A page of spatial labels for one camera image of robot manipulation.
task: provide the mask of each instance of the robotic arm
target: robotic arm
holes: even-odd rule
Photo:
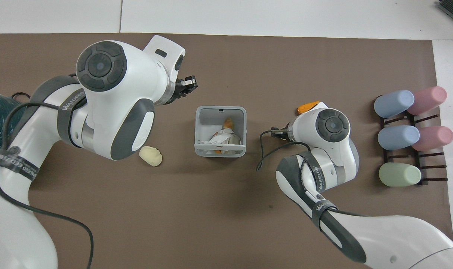
[[[320,194],[358,171],[358,153],[343,113],[320,103],[275,132],[310,145],[311,151],[283,158],[276,179],[343,254],[374,269],[453,269],[453,242],[431,224],[407,216],[346,213]]]
[[[154,36],[144,50],[119,41],[89,46],[76,77],[44,82],[0,150],[0,188],[28,205],[28,189],[59,140],[112,160],[139,150],[153,125],[154,107],[186,96],[194,76],[177,79],[185,50]],[[0,196],[0,269],[54,269],[54,244],[32,211]]]

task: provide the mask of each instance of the gray strap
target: gray strap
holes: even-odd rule
[[[311,213],[311,220],[313,223],[318,227],[318,229],[321,231],[319,221],[321,218],[321,215],[324,213],[326,209],[329,209],[330,207],[334,207],[338,209],[332,202],[329,200],[321,200],[318,201],[315,206],[312,208],[312,213]]]
[[[324,180],[323,170],[321,169],[318,161],[316,160],[315,156],[309,151],[304,151],[299,153],[301,157],[303,157],[308,165],[311,174],[315,178],[315,182],[317,185],[317,191],[319,193],[324,192],[326,189],[326,181]]]
[[[85,92],[83,89],[78,89],[73,92],[60,106],[57,112],[57,132],[62,141],[67,144],[74,145],[78,148],[71,138],[71,121],[74,109],[78,104],[85,101]]]
[[[30,181],[34,181],[39,172],[39,168],[33,163],[15,153],[2,149],[0,149],[0,166],[19,173]]]

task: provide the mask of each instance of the circular button pad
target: circular button pad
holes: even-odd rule
[[[77,78],[87,89],[105,92],[125,76],[127,58],[121,45],[102,41],[86,48],[77,61]]]
[[[348,119],[334,109],[324,109],[320,112],[315,126],[321,138],[328,142],[339,142],[345,139],[349,132]]]

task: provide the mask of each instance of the white tile floor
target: white tile floor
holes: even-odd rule
[[[149,32],[429,39],[453,130],[453,20],[434,0],[0,0],[0,33]],[[453,224],[453,144],[445,147]]]

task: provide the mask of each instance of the brown mat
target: brown mat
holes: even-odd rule
[[[152,34],[0,34],[0,93],[32,93],[75,71],[90,44],[115,39],[143,49]],[[447,185],[388,188],[378,178],[382,151],[372,104],[394,90],[436,85],[431,41],[164,34],[186,49],[179,77],[198,89],[158,107],[147,142],[160,167],[138,155],[114,162],[54,145],[30,189],[30,203],[86,223],[95,237],[93,268],[366,268],[343,256],[279,189],[284,149],[255,172],[258,135],[283,127],[296,107],[322,100],[351,121],[360,154],[356,179],[326,191],[340,209],[422,218],[452,238]],[[201,105],[247,111],[247,153],[194,153]],[[283,141],[264,139],[269,151]],[[76,225],[37,215],[51,235],[59,268],[83,268],[88,236]]]

